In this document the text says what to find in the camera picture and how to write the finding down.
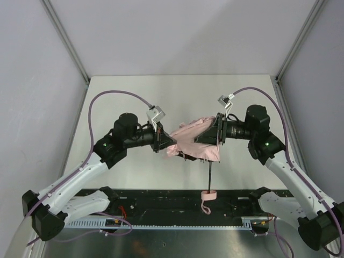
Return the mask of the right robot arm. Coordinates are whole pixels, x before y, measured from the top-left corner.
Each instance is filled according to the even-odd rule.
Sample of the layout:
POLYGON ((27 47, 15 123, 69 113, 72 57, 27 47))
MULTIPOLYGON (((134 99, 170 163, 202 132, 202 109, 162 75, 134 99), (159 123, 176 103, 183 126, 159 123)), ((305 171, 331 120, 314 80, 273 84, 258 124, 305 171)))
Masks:
POLYGON ((227 120, 218 113, 214 122, 195 137, 202 144, 224 144, 227 138, 248 140, 251 157, 276 175, 294 200, 277 196, 261 187, 250 194, 258 209, 271 213, 295 228, 305 244, 313 250, 326 248, 334 240, 343 244, 343 203, 326 195, 291 160, 287 144, 270 131, 266 108, 251 105, 244 121, 227 120))

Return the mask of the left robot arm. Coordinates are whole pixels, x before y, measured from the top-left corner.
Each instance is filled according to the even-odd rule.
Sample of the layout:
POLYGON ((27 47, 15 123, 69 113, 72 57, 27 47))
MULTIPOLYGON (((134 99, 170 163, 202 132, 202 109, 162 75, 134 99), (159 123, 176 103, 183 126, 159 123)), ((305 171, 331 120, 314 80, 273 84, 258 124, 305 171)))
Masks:
POLYGON ((157 107, 147 111, 148 123, 140 125, 133 113, 123 113, 105 136, 91 145, 84 161, 69 175, 64 175, 38 193, 22 195, 24 217, 31 217, 32 228, 42 241, 56 237, 70 222, 104 212, 118 200, 110 187, 102 187, 89 196, 75 195, 91 180, 109 171, 124 159, 130 148, 151 146, 159 152, 175 144, 163 129, 165 116, 157 107))

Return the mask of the pink folding umbrella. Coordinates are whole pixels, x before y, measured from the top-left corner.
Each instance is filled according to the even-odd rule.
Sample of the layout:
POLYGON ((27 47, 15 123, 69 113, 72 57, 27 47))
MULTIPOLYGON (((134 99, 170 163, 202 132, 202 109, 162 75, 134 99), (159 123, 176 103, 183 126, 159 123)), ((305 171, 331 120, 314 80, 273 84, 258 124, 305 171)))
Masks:
POLYGON ((218 140, 215 144, 197 143, 196 138, 208 130, 215 121, 215 117, 203 117, 188 124, 181 123, 179 128, 171 133, 171 137, 176 141, 166 150, 168 157, 181 155, 207 161, 209 164, 220 161, 220 149, 218 140))

